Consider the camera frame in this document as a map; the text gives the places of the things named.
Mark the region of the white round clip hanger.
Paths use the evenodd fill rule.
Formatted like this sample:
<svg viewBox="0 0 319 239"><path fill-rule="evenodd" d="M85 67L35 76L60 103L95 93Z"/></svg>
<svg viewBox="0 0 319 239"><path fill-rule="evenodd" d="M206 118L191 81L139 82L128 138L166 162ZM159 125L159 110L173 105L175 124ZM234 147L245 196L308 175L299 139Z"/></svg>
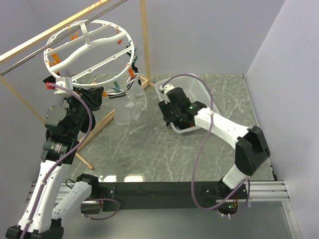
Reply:
<svg viewBox="0 0 319 239"><path fill-rule="evenodd" d="M70 77L75 88L105 88L135 73L133 39L106 20L76 21L51 35L46 44L43 60L49 76Z"/></svg>

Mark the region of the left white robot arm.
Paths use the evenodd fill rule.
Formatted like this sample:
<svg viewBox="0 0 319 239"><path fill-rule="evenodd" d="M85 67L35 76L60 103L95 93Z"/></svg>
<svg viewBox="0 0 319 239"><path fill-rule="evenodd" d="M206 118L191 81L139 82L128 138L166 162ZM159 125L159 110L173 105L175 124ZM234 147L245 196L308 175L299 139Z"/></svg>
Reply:
<svg viewBox="0 0 319 239"><path fill-rule="evenodd" d="M60 239L64 234L66 218L79 209L85 200L99 196L97 177L82 174L71 192L59 203L55 200L64 175L81 145L79 132L89 135L95 126L94 111L102 104L102 87L66 89L65 105L54 105L46 113L46 141L41 155L38 180L29 204L16 226L9 227L7 239Z"/></svg>

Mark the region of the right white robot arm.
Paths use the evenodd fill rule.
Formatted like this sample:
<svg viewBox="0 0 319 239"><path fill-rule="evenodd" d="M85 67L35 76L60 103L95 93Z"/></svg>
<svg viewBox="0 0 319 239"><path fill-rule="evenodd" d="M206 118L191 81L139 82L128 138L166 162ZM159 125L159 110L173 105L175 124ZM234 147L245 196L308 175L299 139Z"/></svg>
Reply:
<svg viewBox="0 0 319 239"><path fill-rule="evenodd" d="M258 126L249 128L214 112L202 102L191 102L181 87L168 85L158 91L158 104L167 125L184 130L199 127L218 136L235 149L235 162L219 182L219 194L225 199L270 156L264 133Z"/></svg>

